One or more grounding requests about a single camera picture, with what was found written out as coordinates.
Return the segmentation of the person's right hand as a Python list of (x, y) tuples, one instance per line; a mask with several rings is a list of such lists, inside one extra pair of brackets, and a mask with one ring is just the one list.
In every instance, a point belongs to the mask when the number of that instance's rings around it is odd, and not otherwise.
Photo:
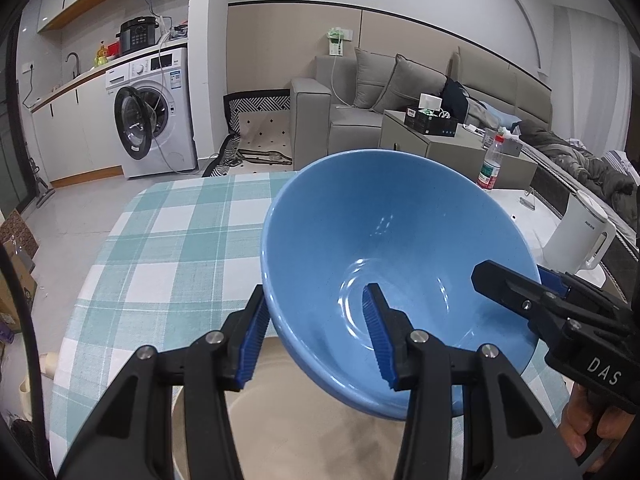
[(570, 400), (563, 408), (558, 430), (572, 456), (578, 458), (586, 450), (586, 434), (588, 434), (594, 421), (596, 419), (599, 421), (597, 435), (602, 440), (610, 442), (610, 446), (588, 469), (589, 472), (597, 472), (608, 461), (620, 441), (623, 440), (635, 418), (636, 416), (628, 414), (616, 408), (616, 406), (611, 406), (601, 417), (598, 417), (593, 405), (589, 403), (587, 389), (575, 382), (570, 394)]

